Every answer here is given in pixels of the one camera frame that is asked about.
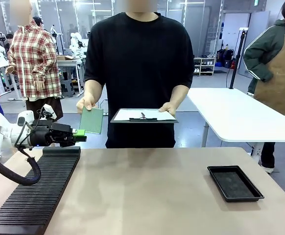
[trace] sneaker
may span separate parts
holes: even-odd
[[[271,174],[274,171],[274,168],[266,168],[264,166],[261,166],[261,168],[268,174]]]

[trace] man's right hand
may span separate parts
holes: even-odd
[[[95,98],[90,93],[84,93],[84,97],[78,101],[76,106],[79,114],[83,112],[84,106],[87,110],[91,110],[95,106]]]
[[[9,66],[5,70],[5,74],[11,74],[14,71],[14,66]]]

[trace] white paper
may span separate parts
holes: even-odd
[[[176,120],[169,112],[160,113],[158,109],[120,109],[114,121],[129,121],[130,118],[156,118],[158,121]]]

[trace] plaid shirt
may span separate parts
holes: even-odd
[[[34,20],[20,26],[8,52],[9,65],[18,74],[23,97],[30,99],[61,95],[57,57],[52,38]],[[36,91],[34,81],[44,81],[45,89]]]

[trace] tripod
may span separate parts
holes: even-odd
[[[233,71],[233,75],[232,75],[230,89],[233,89],[235,76],[236,76],[237,68],[238,68],[238,63],[239,63],[239,59],[240,59],[240,53],[241,53],[241,49],[242,49],[242,44],[244,43],[244,39],[245,39],[246,35],[247,35],[247,32],[245,30],[243,30],[243,32],[241,34],[241,37],[240,37],[240,43],[239,43],[239,47],[238,47],[238,52],[237,52],[237,55],[236,55],[235,67],[234,67],[234,71]]]

